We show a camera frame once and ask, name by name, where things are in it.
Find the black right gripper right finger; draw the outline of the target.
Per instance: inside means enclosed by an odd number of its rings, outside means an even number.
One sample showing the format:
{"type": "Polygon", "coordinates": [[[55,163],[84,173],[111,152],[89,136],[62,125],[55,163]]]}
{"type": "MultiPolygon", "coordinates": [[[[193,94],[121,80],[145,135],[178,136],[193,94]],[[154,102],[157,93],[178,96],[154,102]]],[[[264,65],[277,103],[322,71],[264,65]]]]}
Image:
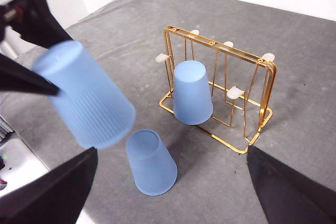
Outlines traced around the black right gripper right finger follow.
{"type": "Polygon", "coordinates": [[[254,146],[247,165],[269,223],[335,223],[334,190],[254,146]]]}

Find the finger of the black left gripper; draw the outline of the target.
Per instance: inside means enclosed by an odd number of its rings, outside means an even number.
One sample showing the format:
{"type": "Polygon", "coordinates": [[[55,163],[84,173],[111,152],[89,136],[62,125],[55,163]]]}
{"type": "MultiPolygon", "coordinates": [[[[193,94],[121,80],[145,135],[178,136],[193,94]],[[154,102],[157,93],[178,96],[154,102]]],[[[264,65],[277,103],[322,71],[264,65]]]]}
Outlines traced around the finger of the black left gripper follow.
{"type": "Polygon", "coordinates": [[[50,12],[47,0],[31,1],[29,14],[34,30],[31,33],[19,33],[21,39],[46,49],[72,39],[50,12]]]}
{"type": "Polygon", "coordinates": [[[1,54],[1,91],[57,95],[60,89],[44,77],[1,54]]]}

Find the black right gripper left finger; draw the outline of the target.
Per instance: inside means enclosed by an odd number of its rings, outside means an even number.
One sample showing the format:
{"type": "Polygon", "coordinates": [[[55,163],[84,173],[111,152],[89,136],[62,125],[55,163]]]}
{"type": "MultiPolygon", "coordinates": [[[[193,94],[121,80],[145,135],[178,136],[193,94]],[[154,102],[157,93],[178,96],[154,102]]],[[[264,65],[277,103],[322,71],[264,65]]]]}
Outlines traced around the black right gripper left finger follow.
{"type": "Polygon", "coordinates": [[[91,191],[98,151],[91,147],[1,199],[1,223],[76,223],[91,191]]]}

